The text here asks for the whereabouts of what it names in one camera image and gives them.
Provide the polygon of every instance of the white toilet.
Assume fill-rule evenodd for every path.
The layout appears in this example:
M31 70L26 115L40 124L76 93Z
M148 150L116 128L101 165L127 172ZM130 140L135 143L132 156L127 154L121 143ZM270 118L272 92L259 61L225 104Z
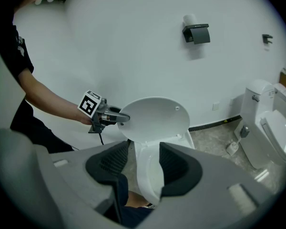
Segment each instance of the white toilet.
M118 123L118 126L127 138L134 141L141 194L147 201L157 205L164 187L163 171L159 164L159 143L173 143L194 149L188 131L189 114L176 101L161 97L134 101L120 113L131 117L128 122Z
M270 161L286 165L284 91L286 88L281 84L276 85L275 89L264 80L255 80L246 87L240 113L243 120L236 128L235 135L239 137L242 127L248 126L250 132L240 143L254 168L265 167Z

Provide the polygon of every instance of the black wall-mounted bracket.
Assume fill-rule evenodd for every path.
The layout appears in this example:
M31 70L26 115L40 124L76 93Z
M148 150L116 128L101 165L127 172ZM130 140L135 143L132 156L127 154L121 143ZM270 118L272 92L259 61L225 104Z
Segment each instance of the black wall-mounted bracket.
M271 41L268 41L268 39L272 39L273 36L270 36L268 34L263 34L262 37L263 37L263 43L265 44L272 43Z
M194 44L201 44L210 42L210 34L208 31L208 24L196 24L185 26L182 30L186 42L194 42Z

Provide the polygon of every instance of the raised toilet lid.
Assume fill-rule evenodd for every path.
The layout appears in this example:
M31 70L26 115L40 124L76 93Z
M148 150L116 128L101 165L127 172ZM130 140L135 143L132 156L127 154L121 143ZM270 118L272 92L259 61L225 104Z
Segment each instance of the raised toilet lid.
M139 99L126 105L120 113L130 117L128 122L118 123L120 131L137 143L183 135L190 126L186 109L169 98Z
M272 145L286 159L286 118L274 110L266 113L261 124Z

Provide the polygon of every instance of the black baseboard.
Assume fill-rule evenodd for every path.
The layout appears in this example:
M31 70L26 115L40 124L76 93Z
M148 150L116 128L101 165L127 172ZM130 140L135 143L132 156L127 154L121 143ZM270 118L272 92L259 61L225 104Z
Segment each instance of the black baseboard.
M240 115L232 117L232 118L229 118L229 119L226 119L226 120L223 120L223 121L218 121L218 122L215 122L215 123L207 124L207 125L190 127L189 128L189 132L194 132L194 131L200 131L200 130L208 129L208 128L211 128L211 127L227 124L227 123L230 123L232 121L239 120L239 119L241 119Z

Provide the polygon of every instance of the gray floor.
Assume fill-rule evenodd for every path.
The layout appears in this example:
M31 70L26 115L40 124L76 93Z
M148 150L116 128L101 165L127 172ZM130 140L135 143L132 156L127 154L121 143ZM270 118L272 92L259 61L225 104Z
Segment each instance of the gray floor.
M237 141L233 131L239 121L240 120L201 131L191 132L191 136L197 150L230 159L252 177L256 177L264 169L254 169L240 145L238 151L233 156L230 156L225 150L232 141ZM269 163L265 168L270 174L262 180L261 183L275 194L286 185L286 166L280 167ZM136 178L136 160L133 145L129 147L128 162L123 173L128 178L129 190L140 194Z

